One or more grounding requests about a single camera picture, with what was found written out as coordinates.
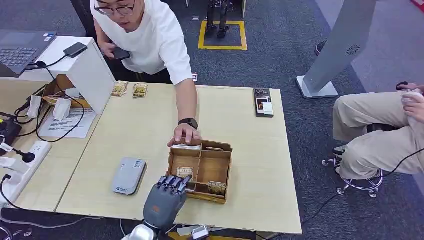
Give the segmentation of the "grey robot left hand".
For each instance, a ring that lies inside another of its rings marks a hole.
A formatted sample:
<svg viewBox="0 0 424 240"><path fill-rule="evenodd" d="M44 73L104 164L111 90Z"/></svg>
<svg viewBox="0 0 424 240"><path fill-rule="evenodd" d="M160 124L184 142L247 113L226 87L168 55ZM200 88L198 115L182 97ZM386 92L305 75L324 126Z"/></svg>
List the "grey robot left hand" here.
<svg viewBox="0 0 424 240"><path fill-rule="evenodd" d="M192 176L161 176L153 185L143 208L143 223L154 230L167 231L187 200L187 185Z"/></svg>

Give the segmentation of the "seated person's hand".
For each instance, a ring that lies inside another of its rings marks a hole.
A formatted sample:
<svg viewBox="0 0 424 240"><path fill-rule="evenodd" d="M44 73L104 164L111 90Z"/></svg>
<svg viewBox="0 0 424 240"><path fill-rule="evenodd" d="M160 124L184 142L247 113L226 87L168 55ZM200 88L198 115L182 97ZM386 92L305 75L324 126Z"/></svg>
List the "seated person's hand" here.
<svg viewBox="0 0 424 240"><path fill-rule="evenodd" d="M402 88L407 89L402 95L401 102L405 114L417 122L424 123L424 86L409 83Z"/></svg>

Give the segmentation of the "person's right hand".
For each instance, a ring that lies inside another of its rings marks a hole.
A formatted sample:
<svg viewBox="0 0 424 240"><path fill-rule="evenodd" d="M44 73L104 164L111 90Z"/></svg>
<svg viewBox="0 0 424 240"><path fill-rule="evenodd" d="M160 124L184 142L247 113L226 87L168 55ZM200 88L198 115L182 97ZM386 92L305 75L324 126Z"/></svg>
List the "person's right hand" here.
<svg viewBox="0 0 424 240"><path fill-rule="evenodd" d="M116 48L115 44L99 40L98 46L104 56L106 56L109 59L115 59L115 55L114 55L114 50Z"/></svg>

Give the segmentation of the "person's left hand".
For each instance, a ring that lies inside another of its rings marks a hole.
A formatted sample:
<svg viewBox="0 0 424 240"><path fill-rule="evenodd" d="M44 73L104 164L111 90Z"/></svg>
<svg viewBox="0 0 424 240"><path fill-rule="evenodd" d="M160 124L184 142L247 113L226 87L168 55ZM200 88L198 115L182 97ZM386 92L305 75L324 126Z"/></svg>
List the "person's left hand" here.
<svg viewBox="0 0 424 240"><path fill-rule="evenodd" d="M197 146L201 143L202 137L199 131L194 129L187 123L178 125L173 133L173 137L168 142L167 146L185 144L187 146Z"/></svg>

